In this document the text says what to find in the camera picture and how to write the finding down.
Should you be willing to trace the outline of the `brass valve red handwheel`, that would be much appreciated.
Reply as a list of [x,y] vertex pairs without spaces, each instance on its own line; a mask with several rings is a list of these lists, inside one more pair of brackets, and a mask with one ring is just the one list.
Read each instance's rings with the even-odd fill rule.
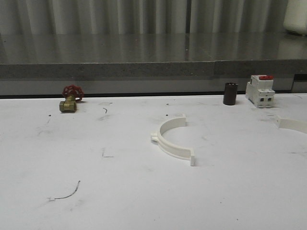
[[65,101],[59,103],[59,110],[62,113],[76,112],[77,102],[80,102],[84,97],[84,92],[80,86],[69,85],[65,86],[62,92]]

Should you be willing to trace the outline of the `white container on counter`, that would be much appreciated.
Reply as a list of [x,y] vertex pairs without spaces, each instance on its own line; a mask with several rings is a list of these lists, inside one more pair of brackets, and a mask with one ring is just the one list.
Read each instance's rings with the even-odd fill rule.
[[307,0],[289,0],[283,26],[285,30],[307,35]]

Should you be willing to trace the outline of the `grey stone counter shelf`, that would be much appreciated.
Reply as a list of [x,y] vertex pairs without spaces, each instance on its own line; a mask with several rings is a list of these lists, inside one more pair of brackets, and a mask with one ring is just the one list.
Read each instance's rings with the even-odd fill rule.
[[3,80],[245,78],[307,71],[307,39],[286,33],[3,35]]

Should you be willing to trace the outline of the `white circuit breaker red switch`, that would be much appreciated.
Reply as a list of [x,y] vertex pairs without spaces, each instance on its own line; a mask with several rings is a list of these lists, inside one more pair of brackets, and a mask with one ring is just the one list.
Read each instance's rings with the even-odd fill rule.
[[275,96],[272,87],[273,76],[251,75],[246,87],[246,98],[257,108],[272,107]]

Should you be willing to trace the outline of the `dark brown cylindrical coupling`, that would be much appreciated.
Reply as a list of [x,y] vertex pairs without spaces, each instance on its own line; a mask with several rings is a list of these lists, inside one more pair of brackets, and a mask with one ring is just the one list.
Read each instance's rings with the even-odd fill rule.
[[233,82],[227,82],[224,86],[223,103],[225,105],[235,105],[237,95],[238,84]]

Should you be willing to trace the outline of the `white half pipe clamp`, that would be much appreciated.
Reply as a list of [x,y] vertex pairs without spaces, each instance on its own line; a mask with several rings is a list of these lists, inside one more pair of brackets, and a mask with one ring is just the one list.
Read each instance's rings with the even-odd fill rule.
[[275,122],[278,128],[290,129],[302,133],[307,133],[307,123],[305,121],[275,117]]
[[152,142],[157,143],[159,148],[166,154],[181,160],[188,161],[190,166],[196,165],[196,155],[192,147],[177,144],[165,137],[165,133],[179,127],[187,125],[187,117],[181,114],[163,121],[156,131],[150,134]]

